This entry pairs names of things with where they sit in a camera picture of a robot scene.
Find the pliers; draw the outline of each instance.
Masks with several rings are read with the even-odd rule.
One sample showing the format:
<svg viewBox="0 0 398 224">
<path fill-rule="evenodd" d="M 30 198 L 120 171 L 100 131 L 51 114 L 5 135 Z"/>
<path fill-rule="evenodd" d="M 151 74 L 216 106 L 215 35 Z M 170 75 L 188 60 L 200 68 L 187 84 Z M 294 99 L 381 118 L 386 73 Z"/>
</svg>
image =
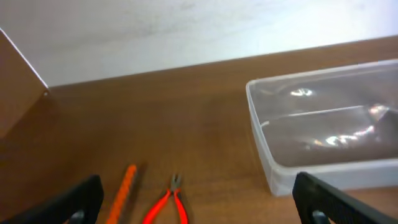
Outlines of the pliers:
<svg viewBox="0 0 398 224">
<path fill-rule="evenodd" d="M 170 188 L 166 190 L 165 195 L 163 195 L 159 201 L 149 210 L 144 218 L 143 224 L 151 224 L 156 215 L 161 211 L 164 205 L 167 203 L 167 199 L 171 195 L 174 196 L 175 204 L 177 205 L 178 214 L 180 215 L 181 224 L 188 224 L 187 211 L 185 210 L 181 201 L 181 176 L 173 175 Z"/>
</svg>

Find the clear plastic container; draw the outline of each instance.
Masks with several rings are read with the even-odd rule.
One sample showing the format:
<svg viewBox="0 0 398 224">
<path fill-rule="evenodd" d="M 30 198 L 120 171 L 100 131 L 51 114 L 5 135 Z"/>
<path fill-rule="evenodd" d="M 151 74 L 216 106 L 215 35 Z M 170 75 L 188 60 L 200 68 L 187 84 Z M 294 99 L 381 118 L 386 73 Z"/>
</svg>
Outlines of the clear plastic container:
<svg viewBox="0 0 398 224">
<path fill-rule="evenodd" d="M 252 80 L 246 93 L 274 195 L 301 171 L 339 189 L 398 185 L 398 60 Z"/>
</svg>

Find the brown wooden surface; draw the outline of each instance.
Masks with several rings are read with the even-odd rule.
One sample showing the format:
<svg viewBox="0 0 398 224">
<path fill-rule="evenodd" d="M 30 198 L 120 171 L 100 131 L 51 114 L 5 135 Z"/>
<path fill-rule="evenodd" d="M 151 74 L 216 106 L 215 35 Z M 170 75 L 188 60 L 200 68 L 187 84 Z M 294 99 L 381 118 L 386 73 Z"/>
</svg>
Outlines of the brown wooden surface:
<svg viewBox="0 0 398 224">
<path fill-rule="evenodd" d="M 0 30 L 0 138 L 44 91 L 43 83 Z"/>
<path fill-rule="evenodd" d="M 2 142 L 0 216 L 99 174 L 103 223 L 127 165 L 146 163 L 128 222 L 139 223 L 179 172 L 195 223 L 299 223 L 292 197 L 269 192 L 245 84 L 397 57 L 390 37 L 52 88 Z M 397 187 L 349 193 L 398 218 Z M 157 223 L 176 219 L 169 203 Z"/>
</svg>

